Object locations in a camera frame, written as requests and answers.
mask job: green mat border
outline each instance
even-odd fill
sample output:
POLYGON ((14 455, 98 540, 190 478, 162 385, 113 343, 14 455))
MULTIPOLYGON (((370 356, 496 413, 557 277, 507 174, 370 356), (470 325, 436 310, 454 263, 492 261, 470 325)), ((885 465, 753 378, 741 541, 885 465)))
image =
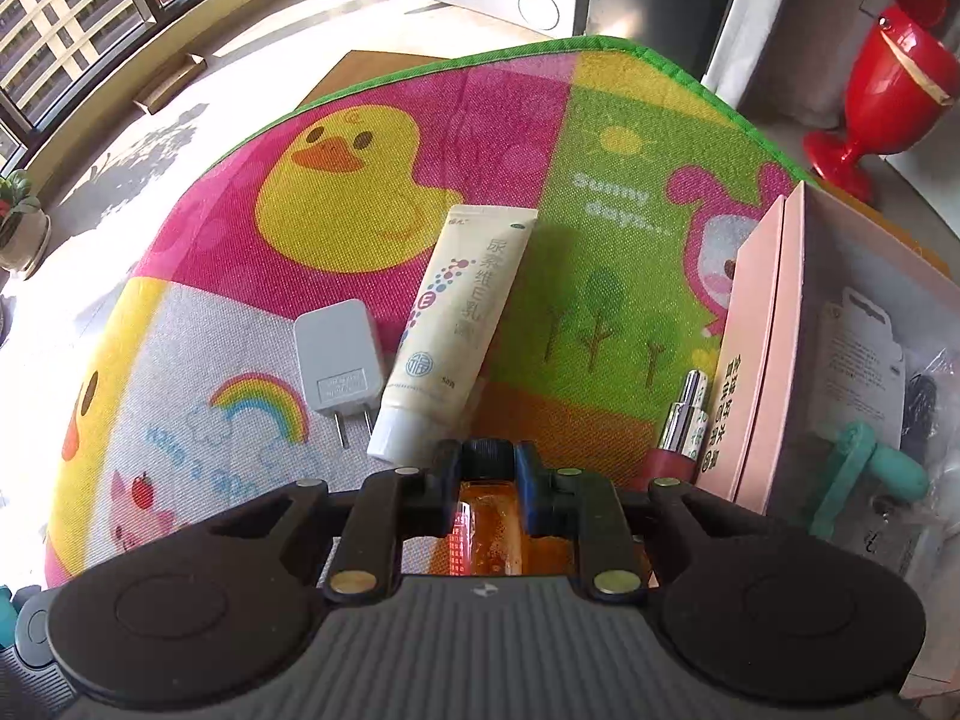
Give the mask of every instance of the green mat border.
POLYGON ((299 114, 304 113, 304 111, 312 110, 318 105, 333 103, 334 100, 342 100, 342 98, 355 95, 357 92, 366 92, 368 89, 376 89, 377 87, 386 86, 387 84, 394 83, 395 81, 405 81, 407 79, 418 79, 421 76, 430 76, 434 73, 441 73, 444 70, 459 70, 461 68, 476 67, 477 65, 485 65, 491 62, 502 62, 508 59, 520 59, 527 56, 546 56, 555 55, 556 53, 587 52, 588 50, 593 50, 594 52, 597 52, 597 50, 599 52, 621 52, 652 65, 666 76, 669 76, 671 79, 677 81, 677 83, 688 90, 688 92, 691 92, 694 95, 697 95, 701 100, 704 100, 704 102, 707 103, 711 108, 734 122, 744 135, 754 141, 757 146, 760 146, 767 151, 773 158, 778 160, 779 163, 795 180, 809 182, 813 182, 815 180, 807 170, 800 167, 796 162, 784 154, 777 146, 775 146, 774 143, 767 140, 767 138, 762 135, 756 127, 747 121, 747 119, 744 119, 736 112, 736 110, 733 110, 730 105, 727 105, 723 102, 723 100, 720 100, 717 95, 714 95, 714 93, 704 87, 703 84, 700 84, 699 81, 694 79, 693 76, 690 76, 690 74, 688 74, 686 71, 680 69, 680 67, 675 65, 665 56, 661 56, 653 49, 648 49, 648 47, 638 45, 637 43, 633 43, 625 38, 608 37, 606 35, 584 35, 580 37, 560 38, 559 40, 545 40, 540 43, 528 43, 523 46, 509 47, 508 49, 497 49, 493 52, 474 53, 474 55, 461 56, 456 59, 445 59, 440 62, 431 62, 428 65, 421 65, 418 67, 409 68, 408 70, 400 70, 396 73, 387 74, 387 76, 379 76, 376 79, 361 81, 360 83, 353 84, 352 86, 347 86, 346 89, 341 89, 338 92, 324 95, 318 100, 312 101, 312 103, 301 105, 299 108, 294 109, 290 113, 281 116, 275 122, 271 122, 265 127, 261 127, 261 129, 258 129, 257 132, 254 132, 253 135, 243 139, 243 141, 237 143, 236 146, 224 153, 224 155, 211 164, 210 167, 204 171, 204 173, 210 170, 212 167, 219 165, 220 162, 223 162, 224 159, 227 159, 227 157, 234 153, 234 151, 237 151, 238 148, 243 148, 243 146, 246 146, 246 144, 254 138, 262 135, 267 130, 276 127, 277 124, 289 122, 290 119, 293 119, 295 116, 299 116, 299 114))

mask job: charger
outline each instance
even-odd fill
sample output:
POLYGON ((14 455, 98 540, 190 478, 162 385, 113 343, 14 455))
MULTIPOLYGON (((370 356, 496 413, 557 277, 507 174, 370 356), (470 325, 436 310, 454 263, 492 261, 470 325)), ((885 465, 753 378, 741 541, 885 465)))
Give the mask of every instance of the charger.
POLYGON ((385 384, 376 324, 356 298, 301 314, 294 322, 296 361, 306 404, 332 416, 346 449, 345 416, 363 413, 373 432, 373 412, 385 384))

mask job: open box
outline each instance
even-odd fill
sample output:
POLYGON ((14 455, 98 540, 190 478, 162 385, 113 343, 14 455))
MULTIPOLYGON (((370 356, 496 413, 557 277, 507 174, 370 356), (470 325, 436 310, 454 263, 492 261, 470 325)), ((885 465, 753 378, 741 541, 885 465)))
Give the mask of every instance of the open box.
MULTIPOLYGON (((960 349, 960 288, 853 208, 798 185, 737 254, 698 487, 798 521, 826 460, 811 451, 809 422, 820 315, 844 288, 885 311, 907 378, 911 358, 960 349)), ((910 698, 960 690, 960 536, 920 595, 928 636, 904 685, 910 698)))

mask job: cartoon mat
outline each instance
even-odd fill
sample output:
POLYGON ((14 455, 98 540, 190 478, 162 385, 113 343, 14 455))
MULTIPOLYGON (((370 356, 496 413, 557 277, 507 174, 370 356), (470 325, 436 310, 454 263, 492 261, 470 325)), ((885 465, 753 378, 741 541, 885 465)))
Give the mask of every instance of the cartoon mat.
MULTIPOLYGON (((301 108, 200 177, 79 387, 47 579, 301 477, 381 469, 305 408, 293 322, 364 300, 397 348, 449 206, 536 206, 474 435, 627 481, 690 367, 713 372, 738 245, 805 177, 651 50, 575 38, 301 108)), ((425 567, 427 550, 408 550, 425 567)))

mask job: white tube cap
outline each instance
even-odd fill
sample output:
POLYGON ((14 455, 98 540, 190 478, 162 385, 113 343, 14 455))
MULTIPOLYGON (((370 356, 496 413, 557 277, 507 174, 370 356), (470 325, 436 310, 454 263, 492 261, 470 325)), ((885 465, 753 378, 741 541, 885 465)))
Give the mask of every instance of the white tube cap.
POLYGON ((428 469, 433 463, 434 447, 449 432, 448 426, 429 416, 386 406, 376 415, 367 454, 395 466, 428 469))

